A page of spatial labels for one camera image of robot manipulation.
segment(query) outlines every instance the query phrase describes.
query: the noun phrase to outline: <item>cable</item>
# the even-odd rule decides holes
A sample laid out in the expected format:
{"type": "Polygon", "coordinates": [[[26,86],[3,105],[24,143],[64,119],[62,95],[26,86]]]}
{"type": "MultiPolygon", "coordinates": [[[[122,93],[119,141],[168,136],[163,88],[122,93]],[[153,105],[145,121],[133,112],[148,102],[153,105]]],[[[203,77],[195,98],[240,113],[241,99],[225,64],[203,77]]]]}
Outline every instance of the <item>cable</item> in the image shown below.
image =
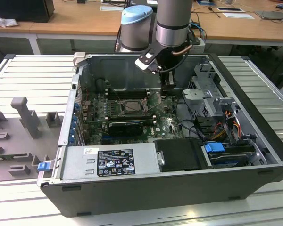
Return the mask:
{"type": "Polygon", "coordinates": [[[219,18],[221,18],[221,16],[218,15],[218,13],[216,13],[212,7],[208,7],[209,11],[212,11],[213,13],[215,13],[219,18]]]}
{"type": "Polygon", "coordinates": [[[185,49],[183,49],[183,50],[181,50],[181,51],[179,51],[179,52],[173,51],[172,54],[173,54],[174,56],[180,56],[180,55],[182,55],[182,54],[185,54],[185,53],[186,53],[187,51],[189,51],[192,47],[193,47],[193,45],[189,45],[189,46],[187,46],[185,49]]]}
{"type": "Polygon", "coordinates": [[[170,71],[176,69],[177,67],[179,67],[186,60],[186,58],[188,58],[188,54],[189,54],[189,52],[187,52],[185,54],[185,56],[181,59],[181,61],[177,65],[175,65],[174,67],[171,67],[171,68],[166,69],[166,70],[159,71],[159,73],[166,73],[166,72],[170,72],[170,71]]]}

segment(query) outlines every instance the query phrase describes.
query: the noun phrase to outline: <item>wire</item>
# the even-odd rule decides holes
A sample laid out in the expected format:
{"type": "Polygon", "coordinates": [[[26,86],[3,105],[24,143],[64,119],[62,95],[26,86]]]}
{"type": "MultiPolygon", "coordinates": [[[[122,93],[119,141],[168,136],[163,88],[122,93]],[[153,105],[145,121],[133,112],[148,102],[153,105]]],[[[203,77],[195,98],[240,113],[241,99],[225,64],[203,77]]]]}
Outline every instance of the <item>wire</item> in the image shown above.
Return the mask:
{"type": "Polygon", "coordinates": [[[189,45],[189,46],[187,46],[185,49],[183,49],[183,50],[181,50],[181,51],[179,51],[179,52],[173,51],[172,54],[173,54],[174,56],[180,56],[180,55],[182,55],[182,54],[185,54],[185,53],[186,53],[187,51],[189,51],[192,47],[193,47],[193,45],[189,45]]]}
{"type": "Polygon", "coordinates": [[[166,70],[159,71],[159,73],[166,73],[166,72],[170,72],[170,71],[176,69],[177,67],[179,67],[186,60],[186,58],[188,57],[188,54],[189,54],[189,52],[187,52],[185,54],[185,56],[182,58],[182,60],[177,65],[175,65],[174,67],[171,67],[171,68],[166,69],[166,70]]]}
{"type": "MultiPolygon", "coordinates": [[[[100,133],[106,133],[106,132],[104,132],[104,131],[101,131],[100,133]]],[[[106,133],[106,134],[108,134],[108,135],[110,136],[110,134],[109,134],[109,133],[106,133]]]]}

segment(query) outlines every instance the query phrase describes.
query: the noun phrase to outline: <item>blue latch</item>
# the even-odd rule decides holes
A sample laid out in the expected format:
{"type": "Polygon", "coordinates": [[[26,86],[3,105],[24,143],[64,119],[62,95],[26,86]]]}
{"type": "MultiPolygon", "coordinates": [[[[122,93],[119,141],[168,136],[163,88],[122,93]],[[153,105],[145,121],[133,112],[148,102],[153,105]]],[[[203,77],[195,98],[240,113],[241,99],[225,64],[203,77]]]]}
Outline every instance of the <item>blue latch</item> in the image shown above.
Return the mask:
{"type": "Polygon", "coordinates": [[[69,134],[70,134],[70,135],[74,135],[74,134],[75,134],[75,131],[74,131],[73,129],[70,129],[69,134]]]}
{"type": "Polygon", "coordinates": [[[224,152],[225,148],[221,143],[207,143],[204,145],[207,153],[208,152],[224,152]]]}
{"type": "Polygon", "coordinates": [[[71,145],[75,143],[75,139],[73,137],[69,137],[68,141],[71,145]]]}
{"type": "Polygon", "coordinates": [[[75,103],[74,107],[75,107],[75,110],[78,110],[78,111],[80,110],[80,105],[78,103],[75,103]]]}
{"type": "Polygon", "coordinates": [[[72,128],[75,128],[75,127],[76,127],[76,123],[75,123],[74,121],[72,121],[72,122],[70,123],[70,126],[71,126],[72,128]]]}
{"type": "Polygon", "coordinates": [[[38,171],[50,171],[50,162],[40,162],[38,165],[38,171]]]}
{"type": "Polygon", "coordinates": [[[72,116],[72,121],[77,121],[77,116],[72,116]]]}

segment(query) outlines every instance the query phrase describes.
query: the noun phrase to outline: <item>yellow wire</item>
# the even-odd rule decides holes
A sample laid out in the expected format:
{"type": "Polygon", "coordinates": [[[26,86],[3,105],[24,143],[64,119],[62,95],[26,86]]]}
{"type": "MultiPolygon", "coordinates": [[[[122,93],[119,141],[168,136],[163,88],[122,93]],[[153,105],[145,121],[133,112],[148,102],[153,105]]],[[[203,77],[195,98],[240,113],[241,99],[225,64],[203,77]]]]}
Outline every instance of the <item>yellow wire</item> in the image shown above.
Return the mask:
{"type": "Polygon", "coordinates": [[[213,138],[211,138],[212,140],[215,140],[217,138],[219,138],[220,136],[222,136],[225,133],[225,129],[222,130],[220,133],[218,133],[216,136],[214,136],[213,138]]]}

